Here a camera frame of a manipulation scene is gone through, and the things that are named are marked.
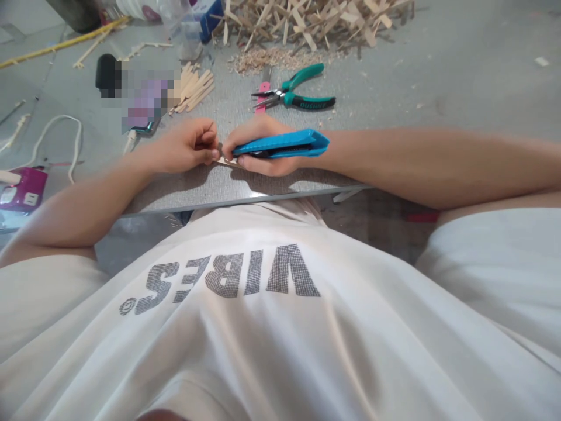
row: white t-shirt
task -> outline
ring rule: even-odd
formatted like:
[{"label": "white t-shirt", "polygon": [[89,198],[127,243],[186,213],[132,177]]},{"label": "white t-shirt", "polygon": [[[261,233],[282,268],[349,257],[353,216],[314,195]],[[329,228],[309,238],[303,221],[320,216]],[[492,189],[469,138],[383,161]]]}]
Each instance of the white t-shirt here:
[{"label": "white t-shirt", "polygon": [[0,419],[561,419],[561,209],[464,217],[418,269],[307,200],[217,209],[110,281],[0,270]]}]

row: white cable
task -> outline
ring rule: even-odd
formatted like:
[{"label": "white cable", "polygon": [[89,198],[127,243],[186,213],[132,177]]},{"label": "white cable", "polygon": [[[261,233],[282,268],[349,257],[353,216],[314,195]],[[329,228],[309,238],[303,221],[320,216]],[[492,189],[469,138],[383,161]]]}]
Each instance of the white cable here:
[{"label": "white cable", "polygon": [[74,173],[74,167],[76,166],[76,163],[78,162],[78,155],[80,154],[80,138],[82,137],[82,122],[80,120],[78,120],[77,118],[74,118],[74,117],[66,115],[66,114],[56,116],[51,121],[49,121],[49,123],[47,123],[47,125],[43,129],[43,132],[41,133],[41,136],[39,136],[39,139],[38,139],[37,143],[35,143],[35,146],[33,147],[33,155],[28,162],[26,162],[23,165],[19,165],[15,168],[11,168],[8,171],[15,170],[16,168],[28,167],[30,165],[33,165],[33,163],[37,159],[37,151],[39,150],[39,146],[41,145],[41,142],[43,141],[43,138],[45,137],[45,134],[47,134],[47,131],[49,130],[49,128],[51,127],[51,125],[55,121],[57,121],[59,119],[63,119],[63,118],[68,118],[68,119],[74,120],[75,122],[78,123],[78,131],[76,132],[76,138],[74,139],[74,158],[72,159],[72,164],[70,165],[70,169],[68,170],[68,179],[70,180],[70,183],[74,184],[74,178],[72,177],[72,174]]},{"label": "white cable", "polygon": [[133,149],[134,149],[134,147],[136,146],[134,144],[136,141],[136,137],[137,137],[136,130],[129,130],[129,134],[127,135],[127,144],[124,146],[123,155],[126,155],[127,152],[129,152],[129,148],[131,144],[133,144]]}]

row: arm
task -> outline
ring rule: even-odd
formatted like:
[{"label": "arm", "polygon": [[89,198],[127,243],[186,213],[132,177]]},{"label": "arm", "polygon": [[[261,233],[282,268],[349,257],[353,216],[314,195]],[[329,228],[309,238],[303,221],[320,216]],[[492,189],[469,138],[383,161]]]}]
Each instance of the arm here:
[{"label": "arm", "polygon": [[95,259],[94,245],[153,176],[217,160],[212,120],[186,121],[156,142],[124,156],[101,175],[50,198],[0,254],[0,267],[33,257],[77,254]]},{"label": "arm", "polygon": [[[238,144],[289,131],[261,115],[233,131],[223,151],[230,158]],[[266,161],[245,156],[241,163],[266,175],[285,175],[302,167],[335,171],[439,210],[561,189],[561,146],[554,143],[445,129],[325,135],[331,143],[320,157]]]}]

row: table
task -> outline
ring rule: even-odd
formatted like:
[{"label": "table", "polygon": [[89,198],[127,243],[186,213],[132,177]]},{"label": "table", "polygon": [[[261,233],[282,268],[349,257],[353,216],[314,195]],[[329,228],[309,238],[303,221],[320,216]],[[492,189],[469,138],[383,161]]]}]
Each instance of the table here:
[{"label": "table", "polygon": [[[269,109],[268,113],[298,129],[318,129],[320,122],[325,130],[447,125],[559,138],[561,19],[557,2],[417,3],[415,19],[386,32],[388,40],[379,39],[375,49],[353,49],[346,57],[335,58],[331,64],[326,62],[323,77],[298,88],[302,95],[336,96],[335,114],[284,106]],[[69,32],[69,28],[60,26],[4,44],[0,46],[0,60],[57,43]],[[0,115],[9,112],[17,101],[27,100],[15,116],[0,126],[0,139],[12,133],[21,114],[32,114],[12,150],[0,156],[0,168],[29,160],[44,125],[63,113],[84,124],[80,154],[84,162],[75,170],[77,181],[115,162],[122,155],[126,135],[121,133],[121,111],[102,101],[94,87],[95,64],[103,53],[125,56],[141,42],[165,42],[162,26],[134,22],[109,36],[85,60],[83,70],[73,69],[72,64],[91,42],[0,70]],[[224,47],[221,42],[206,46],[202,68],[213,71],[216,89],[192,113],[165,116],[154,139],[181,119],[198,116],[215,119],[219,136],[224,139],[237,125],[251,118],[249,108],[253,103],[249,93],[257,90],[261,76],[243,77],[232,72],[228,61],[237,52],[237,48]],[[534,59],[538,56],[547,58],[550,66],[537,65]],[[130,65],[135,68],[142,63],[175,70],[179,76],[173,49],[146,48]],[[271,83],[276,85],[293,73],[275,68]],[[74,136],[74,122],[57,124],[45,139],[37,162],[71,161]],[[69,184],[67,169],[51,169],[46,198]],[[175,212],[363,187],[342,175],[320,170],[267,178],[215,164],[186,174],[158,177],[133,200],[126,213]],[[7,214],[2,213],[6,229],[25,222],[24,218]]]}]

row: pliers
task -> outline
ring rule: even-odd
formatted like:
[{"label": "pliers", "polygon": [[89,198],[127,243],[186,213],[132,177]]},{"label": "pliers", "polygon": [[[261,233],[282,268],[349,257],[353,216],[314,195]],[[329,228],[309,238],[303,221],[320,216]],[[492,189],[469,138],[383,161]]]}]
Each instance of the pliers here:
[{"label": "pliers", "polygon": [[294,105],[298,108],[306,110],[320,110],[324,108],[329,108],[335,105],[335,97],[330,98],[306,98],[305,96],[298,96],[292,92],[292,89],[296,88],[303,81],[313,78],[319,73],[323,72],[325,66],[323,63],[318,63],[311,65],[309,67],[303,68],[298,73],[296,73],[292,78],[283,82],[281,89],[274,89],[272,91],[257,92],[251,94],[251,96],[258,97],[268,97],[253,108],[259,106],[268,106],[270,104],[278,103],[284,101],[285,105]]}]

